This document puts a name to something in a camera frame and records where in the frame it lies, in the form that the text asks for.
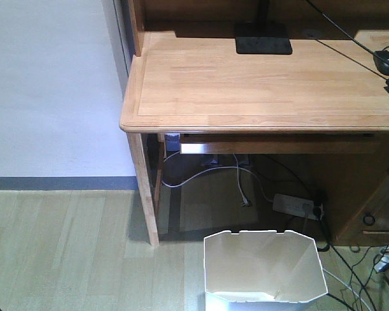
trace wooden floor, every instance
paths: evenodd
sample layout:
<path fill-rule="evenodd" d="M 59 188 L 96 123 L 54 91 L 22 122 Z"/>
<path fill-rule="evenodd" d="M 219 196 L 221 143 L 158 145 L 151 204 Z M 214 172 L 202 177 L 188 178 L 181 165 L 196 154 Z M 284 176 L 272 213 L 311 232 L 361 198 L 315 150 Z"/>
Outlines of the wooden floor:
<path fill-rule="evenodd" d="M 182 211 L 175 216 L 181 223 L 178 231 L 199 229 L 203 218 L 196 214 L 217 221 L 216 215 L 208 214 L 206 201 L 193 203 L 189 188 L 178 192 L 182 197 Z M 209 196 L 221 200 L 218 189 L 212 190 Z M 165 189 L 163 201 L 173 195 Z M 226 197 L 239 202 L 234 199 L 237 195 Z M 202 241 L 185 240 L 184 235 L 172 240 L 167 234 L 174 220 L 163 205 L 159 230 L 169 239 L 154 249 L 147 242 L 136 191 L 0 191 L 0 307 L 3 311 L 204 310 Z M 188 212 L 193 207 L 197 213 Z M 350 264 L 364 253 L 364 249 L 339 250 Z M 357 267 L 362 280 L 376 253 L 372 249 Z M 336 255 L 320 255 L 325 268 L 349 280 Z M 344 286 L 330 277 L 327 284 L 331 293 L 352 302 Z M 373 274 L 368 288 L 377 309 L 389 310 L 389 288 L 380 275 Z M 345 309 L 323 297 L 309 310 Z"/>

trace power outlet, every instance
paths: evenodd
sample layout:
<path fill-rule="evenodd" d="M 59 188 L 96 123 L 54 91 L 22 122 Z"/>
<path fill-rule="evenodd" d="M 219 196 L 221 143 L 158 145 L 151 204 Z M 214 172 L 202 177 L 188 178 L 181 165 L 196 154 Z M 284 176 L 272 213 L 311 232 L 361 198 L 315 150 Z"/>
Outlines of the power outlet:
<path fill-rule="evenodd" d="M 297 198 L 295 196 L 287 196 L 286 194 L 277 193 L 274 196 L 274 202 L 272 209 L 276 212 L 290 214 L 298 217 L 318 220 L 317 217 L 312 213 L 314 208 L 314 202 L 303 198 Z"/>

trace desk shelf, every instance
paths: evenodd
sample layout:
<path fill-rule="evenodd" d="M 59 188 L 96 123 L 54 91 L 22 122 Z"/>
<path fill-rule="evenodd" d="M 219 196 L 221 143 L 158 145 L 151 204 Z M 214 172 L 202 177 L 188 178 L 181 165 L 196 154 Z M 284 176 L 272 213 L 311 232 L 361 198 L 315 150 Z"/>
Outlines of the desk shelf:
<path fill-rule="evenodd" d="M 122 129 L 389 132 L 389 94 L 372 56 L 340 40 L 337 30 L 333 40 L 305 40 L 306 26 L 295 25 L 294 52 L 285 56 L 236 54 L 231 23 L 148 24 L 142 56 L 132 64 Z M 359 29 L 357 39 L 380 49 L 389 30 Z"/>

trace white trash can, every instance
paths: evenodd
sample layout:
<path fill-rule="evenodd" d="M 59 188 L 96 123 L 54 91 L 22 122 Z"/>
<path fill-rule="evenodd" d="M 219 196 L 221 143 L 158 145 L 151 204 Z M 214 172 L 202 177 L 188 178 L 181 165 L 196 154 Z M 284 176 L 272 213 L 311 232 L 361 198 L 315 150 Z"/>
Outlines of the white trash can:
<path fill-rule="evenodd" d="M 327 285 L 312 238 L 222 231 L 204 239 L 206 311 L 305 310 Z"/>

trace baseboard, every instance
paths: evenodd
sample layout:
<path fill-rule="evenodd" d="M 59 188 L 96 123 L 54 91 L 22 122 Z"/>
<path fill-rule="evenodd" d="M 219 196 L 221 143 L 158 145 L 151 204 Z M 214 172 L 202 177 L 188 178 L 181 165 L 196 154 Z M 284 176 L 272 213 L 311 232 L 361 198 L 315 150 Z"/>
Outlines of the baseboard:
<path fill-rule="evenodd" d="M 135 176 L 0 177 L 0 190 L 137 190 Z"/>

